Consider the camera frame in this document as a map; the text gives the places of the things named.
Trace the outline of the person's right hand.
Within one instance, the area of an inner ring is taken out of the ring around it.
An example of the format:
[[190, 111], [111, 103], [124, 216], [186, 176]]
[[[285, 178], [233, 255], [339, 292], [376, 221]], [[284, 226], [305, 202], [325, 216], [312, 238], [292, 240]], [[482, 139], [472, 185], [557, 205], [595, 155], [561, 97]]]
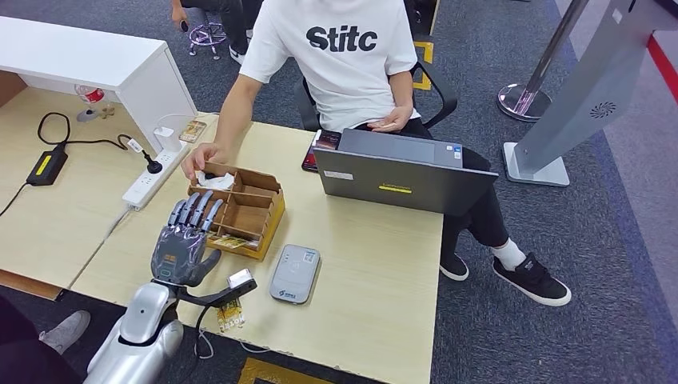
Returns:
[[196, 146], [182, 161], [181, 169], [192, 183], [197, 182], [198, 171], [205, 169], [207, 162], [226, 164], [229, 161], [228, 150], [215, 142], [203, 142]]

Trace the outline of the person's left hand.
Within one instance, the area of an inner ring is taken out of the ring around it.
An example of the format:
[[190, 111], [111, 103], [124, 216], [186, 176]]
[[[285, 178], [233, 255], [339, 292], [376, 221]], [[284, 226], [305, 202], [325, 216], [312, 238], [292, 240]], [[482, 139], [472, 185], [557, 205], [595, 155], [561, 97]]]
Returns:
[[378, 121], [368, 123], [367, 127], [370, 128], [371, 131], [382, 133], [399, 132], [408, 123], [412, 114], [413, 108], [411, 106], [397, 106], [388, 116]]

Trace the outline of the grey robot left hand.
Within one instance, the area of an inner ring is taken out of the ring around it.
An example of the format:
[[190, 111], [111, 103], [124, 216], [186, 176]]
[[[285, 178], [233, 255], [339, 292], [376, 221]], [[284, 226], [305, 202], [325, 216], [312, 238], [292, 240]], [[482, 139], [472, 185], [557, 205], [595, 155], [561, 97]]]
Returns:
[[178, 201], [162, 227], [151, 258], [154, 279], [174, 286], [196, 287], [221, 259], [213, 250], [203, 258], [209, 229], [223, 201], [211, 201], [212, 190]]

